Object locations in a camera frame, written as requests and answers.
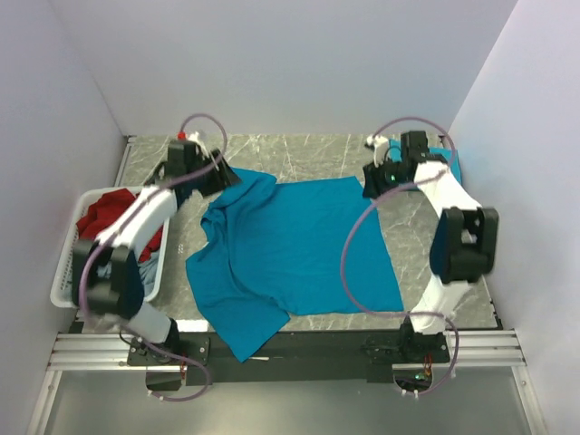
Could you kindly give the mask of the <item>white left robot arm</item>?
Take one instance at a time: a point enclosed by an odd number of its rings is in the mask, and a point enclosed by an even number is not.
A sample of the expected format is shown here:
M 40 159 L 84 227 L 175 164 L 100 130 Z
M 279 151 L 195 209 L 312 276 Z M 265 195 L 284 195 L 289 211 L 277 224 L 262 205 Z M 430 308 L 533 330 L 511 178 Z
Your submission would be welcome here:
M 181 352 L 179 329 L 145 300 L 139 258 L 163 224 L 194 194 L 214 195 L 240 183 L 222 150 L 208 150 L 197 132 L 180 132 L 160 165 L 161 179 L 140 190 L 121 215 L 92 240 L 78 240 L 72 256 L 72 299 L 138 335 L 162 364 Z

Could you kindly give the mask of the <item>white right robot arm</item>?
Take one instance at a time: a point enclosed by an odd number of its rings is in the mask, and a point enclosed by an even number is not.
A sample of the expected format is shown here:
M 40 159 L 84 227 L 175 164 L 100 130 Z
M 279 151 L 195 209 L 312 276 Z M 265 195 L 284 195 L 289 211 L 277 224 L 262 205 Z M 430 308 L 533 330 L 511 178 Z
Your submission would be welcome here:
M 442 332 L 464 295 L 493 269 L 498 212 L 468 194 L 451 170 L 451 150 L 431 149 L 424 131 L 407 131 L 394 141 L 370 135 L 365 147 L 373 151 L 372 162 L 363 167 L 366 198 L 412 183 L 439 219 L 430 247 L 430 281 L 411 310 L 413 330 L 397 342 L 401 357 L 417 362 L 430 349 L 426 335 Z

